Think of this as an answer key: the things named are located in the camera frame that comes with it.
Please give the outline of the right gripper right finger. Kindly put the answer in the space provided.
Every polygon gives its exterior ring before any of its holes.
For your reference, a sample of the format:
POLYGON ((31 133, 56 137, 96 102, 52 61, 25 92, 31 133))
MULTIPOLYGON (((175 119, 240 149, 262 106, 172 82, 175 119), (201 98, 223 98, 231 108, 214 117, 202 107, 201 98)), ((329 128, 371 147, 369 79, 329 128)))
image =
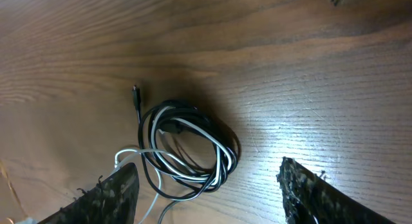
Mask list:
POLYGON ((277 181, 288 224, 394 224, 343 194, 293 158, 283 158, 277 181))

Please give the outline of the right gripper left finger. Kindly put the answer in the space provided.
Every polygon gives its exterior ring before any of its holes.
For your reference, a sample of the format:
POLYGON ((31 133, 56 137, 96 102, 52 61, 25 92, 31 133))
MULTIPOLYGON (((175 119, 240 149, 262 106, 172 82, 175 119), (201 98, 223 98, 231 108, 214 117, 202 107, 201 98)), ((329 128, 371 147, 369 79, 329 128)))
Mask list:
POLYGON ((133 224, 139 186, 136 165, 127 163, 39 224, 133 224))

